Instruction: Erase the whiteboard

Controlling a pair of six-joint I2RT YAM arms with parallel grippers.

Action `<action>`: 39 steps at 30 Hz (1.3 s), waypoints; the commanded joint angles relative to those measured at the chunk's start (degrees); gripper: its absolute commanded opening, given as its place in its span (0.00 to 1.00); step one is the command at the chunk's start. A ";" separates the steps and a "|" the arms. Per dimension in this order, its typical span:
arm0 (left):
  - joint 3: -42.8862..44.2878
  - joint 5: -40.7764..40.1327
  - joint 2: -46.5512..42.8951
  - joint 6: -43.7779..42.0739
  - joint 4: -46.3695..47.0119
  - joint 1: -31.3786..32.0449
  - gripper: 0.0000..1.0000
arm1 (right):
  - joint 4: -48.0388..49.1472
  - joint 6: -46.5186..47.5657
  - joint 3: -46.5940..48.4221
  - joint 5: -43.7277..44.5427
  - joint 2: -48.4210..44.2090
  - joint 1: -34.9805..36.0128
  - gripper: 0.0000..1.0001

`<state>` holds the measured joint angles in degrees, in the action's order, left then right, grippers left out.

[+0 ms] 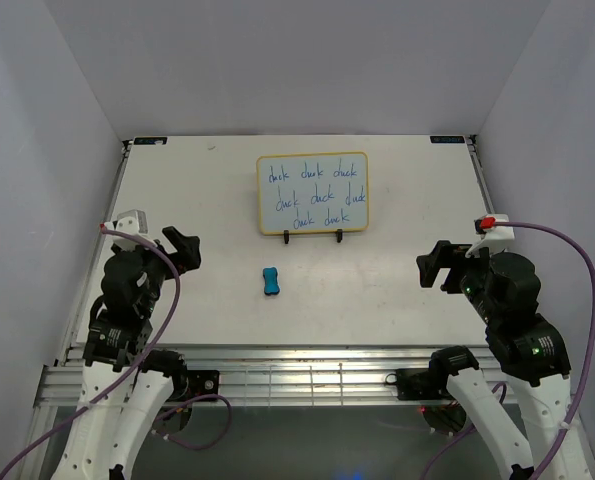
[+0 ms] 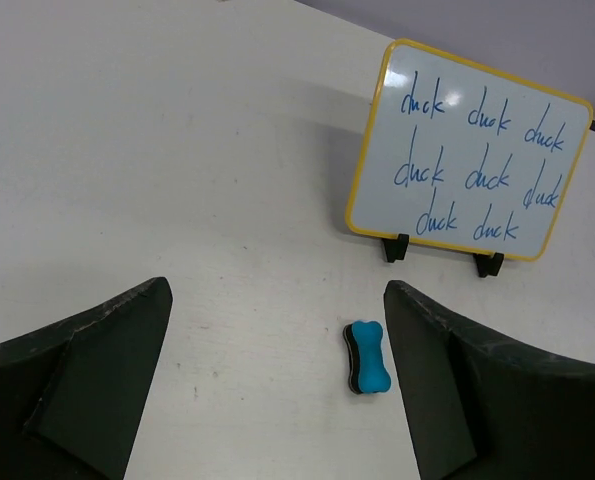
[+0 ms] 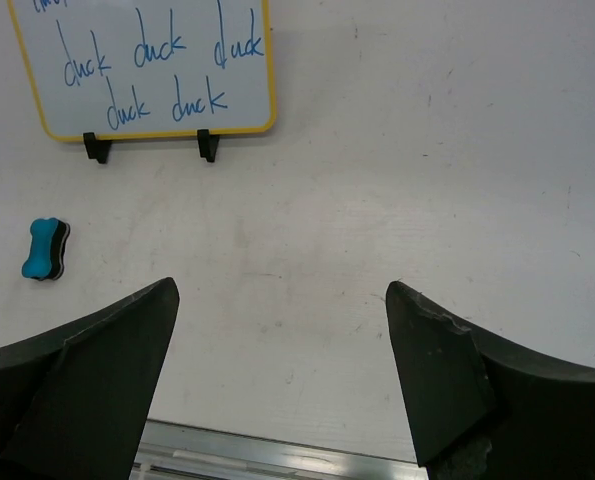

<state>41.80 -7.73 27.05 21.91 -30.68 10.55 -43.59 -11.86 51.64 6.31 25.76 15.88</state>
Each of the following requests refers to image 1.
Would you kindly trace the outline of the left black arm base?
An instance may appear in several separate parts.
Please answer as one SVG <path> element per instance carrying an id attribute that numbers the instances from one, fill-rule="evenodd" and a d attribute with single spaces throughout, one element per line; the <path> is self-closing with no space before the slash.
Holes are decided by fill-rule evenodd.
<path id="1" fill-rule="evenodd" d="M 217 394 L 219 384 L 218 370 L 186 370 L 174 379 L 173 393 L 158 412 L 155 424 L 170 433 L 182 431 L 191 419 L 192 406 L 177 408 L 174 414 L 165 419 L 160 419 L 160 416 L 173 405 L 181 404 L 183 401 L 207 394 Z"/>

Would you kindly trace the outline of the blue bone-shaped eraser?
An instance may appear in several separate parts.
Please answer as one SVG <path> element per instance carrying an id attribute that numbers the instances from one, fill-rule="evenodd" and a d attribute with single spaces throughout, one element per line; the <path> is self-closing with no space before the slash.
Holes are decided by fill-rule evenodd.
<path id="1" fill-rule="evenodd" d="M 276 267 L 267 267 L 262 271 L 264 280 L 263 292 L 266 296 L 276 296 L 280 294 L 281 288 L 278 282 L 278 270 Z"/>

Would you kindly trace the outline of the yellow framed whiteboard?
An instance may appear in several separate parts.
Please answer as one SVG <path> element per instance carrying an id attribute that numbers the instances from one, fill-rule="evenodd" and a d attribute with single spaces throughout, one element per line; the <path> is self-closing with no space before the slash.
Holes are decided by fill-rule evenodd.
<path id="1" fill-rule="evenodd" d="M 264 235 L 360 232 L 369 226 L 364 152 L 261 156 L 256 173 Z"/>

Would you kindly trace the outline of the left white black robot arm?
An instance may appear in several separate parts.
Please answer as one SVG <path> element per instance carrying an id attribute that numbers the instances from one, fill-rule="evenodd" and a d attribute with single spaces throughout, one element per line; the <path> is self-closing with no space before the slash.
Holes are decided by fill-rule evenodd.
<path id="1" fill-rule="evenodd" d="M 118 220 L 105 262 L 101 294 L 90 310 L 82 388 L 56 479 L 127 479 L 156 414 L 189 387 L 183 360 L 155 349 L 161 334 L 150 322 L 165 281 L 201 265 L 200 240 L 163 229 L 169 253 Z"/>

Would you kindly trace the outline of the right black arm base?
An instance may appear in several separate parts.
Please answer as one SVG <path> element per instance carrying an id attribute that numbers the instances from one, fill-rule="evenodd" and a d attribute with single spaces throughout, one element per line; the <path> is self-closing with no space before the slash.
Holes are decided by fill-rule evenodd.
<path id="1" fill-rule="evenodd" d="M 399 401 L 419 402 L 419 412 L 433 431 L 450 436 L 464 428 L 465 411 L 443 387 L 436 385 L 427 369 L 396 369 L 386 375 L 384 384 L 396 389 Z"/>

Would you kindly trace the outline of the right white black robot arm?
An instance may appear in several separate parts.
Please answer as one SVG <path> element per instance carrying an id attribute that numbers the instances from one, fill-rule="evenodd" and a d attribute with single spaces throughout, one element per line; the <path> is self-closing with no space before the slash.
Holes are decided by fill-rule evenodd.
<path id="1" fill-rule="evenodd" d="M 504 479 L 588 479 L 571 396 L 571 364 L 561 334 L 538 311 L 541 282 L 527 258 L 439 241 L 417 259 L 420 284 L 462 294 L 485 324 L 486 343 L 520 409 L 518 428 L 485 384 L 465 346 L 434 352 L 422 390 L 452 397 L 481 435 Z"/>

